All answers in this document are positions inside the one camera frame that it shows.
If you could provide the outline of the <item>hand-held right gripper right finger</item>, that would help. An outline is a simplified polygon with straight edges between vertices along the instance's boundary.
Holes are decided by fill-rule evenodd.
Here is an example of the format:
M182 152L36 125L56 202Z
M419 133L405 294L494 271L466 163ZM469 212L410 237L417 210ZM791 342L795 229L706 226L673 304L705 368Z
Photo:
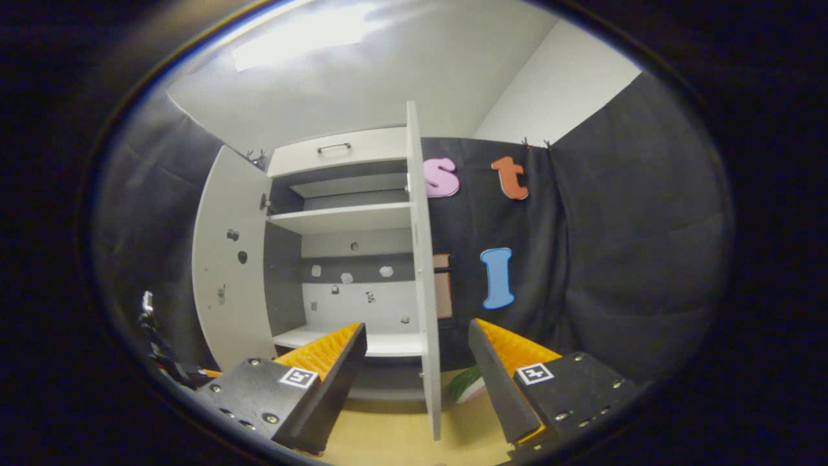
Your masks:
M479 318L468 345L516 454L569 448L617 423L649 389L587 352L561 355Z

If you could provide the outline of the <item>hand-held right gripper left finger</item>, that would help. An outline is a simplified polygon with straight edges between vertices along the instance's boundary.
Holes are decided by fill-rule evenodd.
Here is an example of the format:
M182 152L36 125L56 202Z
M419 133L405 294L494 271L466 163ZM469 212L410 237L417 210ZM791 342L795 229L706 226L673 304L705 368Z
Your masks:
M210 421L257 449L322 454L367 353L364 322L287 353L248 356L179 386Z

